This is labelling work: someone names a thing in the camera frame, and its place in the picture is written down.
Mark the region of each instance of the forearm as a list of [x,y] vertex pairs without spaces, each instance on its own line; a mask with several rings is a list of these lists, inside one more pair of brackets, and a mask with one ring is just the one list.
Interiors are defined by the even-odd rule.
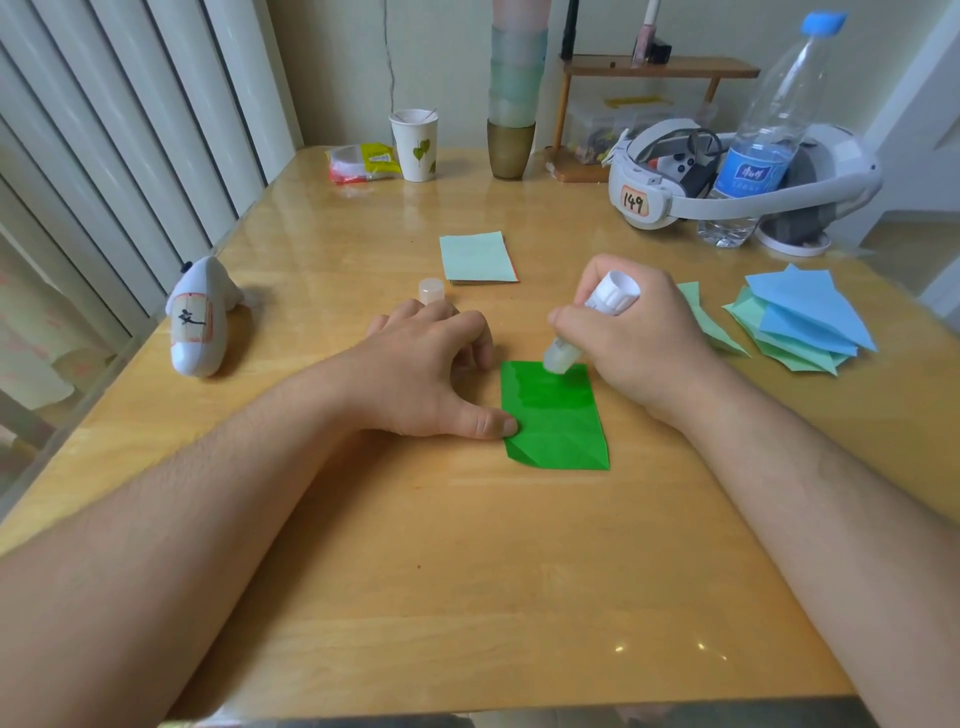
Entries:
[[885,728],[954,725],[960,532],[724,365],[681,429]]
[[163,718],[349,430],[322,374],[287,380],[0,561],[11,726]]

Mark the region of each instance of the black pole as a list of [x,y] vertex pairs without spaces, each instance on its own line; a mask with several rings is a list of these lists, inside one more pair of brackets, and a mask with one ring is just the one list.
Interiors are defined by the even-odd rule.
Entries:
[[564,40],[560,44],[560,60],[573,59],[573,41],[577,39],[577,11],[580,10],[580,0],[570,0],[566,6],[566,24],[564,25]]

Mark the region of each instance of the white paper cup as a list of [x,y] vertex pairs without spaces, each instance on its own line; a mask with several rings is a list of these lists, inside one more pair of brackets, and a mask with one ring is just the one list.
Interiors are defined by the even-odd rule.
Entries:
[[390,114],[396,155],[409,182],[429,182],[437,176],[437,112],[404,109]]

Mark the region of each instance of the light green paper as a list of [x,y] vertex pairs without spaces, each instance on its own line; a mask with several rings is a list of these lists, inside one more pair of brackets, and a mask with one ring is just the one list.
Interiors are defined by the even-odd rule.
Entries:
[[697,320],[700,330],[707,335],[712,346],[723,349],[728,352],[742,353],[744,356],[750,356],[747,351],[737,344],[723,328],[713,321],[707,312],[700,306],[700,282],[692,280],[689,283],[678,283],[677,287],[684,294],[686,302],[693,311],[693,318]]
[[791,372],[830,372],[836,376],[837,365],[848,359],[843,354],[824,352],[789,336],[760,331],[766,304],[747,286],[741,289],[734,303],[728,303],[724,308],[750,334],[763,354],[777,359]]
[[444,275],[453,282],[516,282],[514,264],[503,244],[503,233],[442,235],[440,255]]
[[519,432],[504,440],[512,460],[553,470],[610,469],[586,365],[555,375],[538,361],[504,361],[500,401],[520,424]]

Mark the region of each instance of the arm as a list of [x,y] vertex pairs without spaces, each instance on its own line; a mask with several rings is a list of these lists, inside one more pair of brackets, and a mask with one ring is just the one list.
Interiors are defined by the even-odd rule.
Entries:
[[492,364],[483,317],[403,303],[366,341],[0,560],[4,725],[156,726],[330,451],[368,427],[498,438],[454,394]]
[[881,726],[956,725],[960,529],[722,362],[663,272],[599,256],[576,303],[611,269],[637,303],[566,306],[557,332],[700,452]]

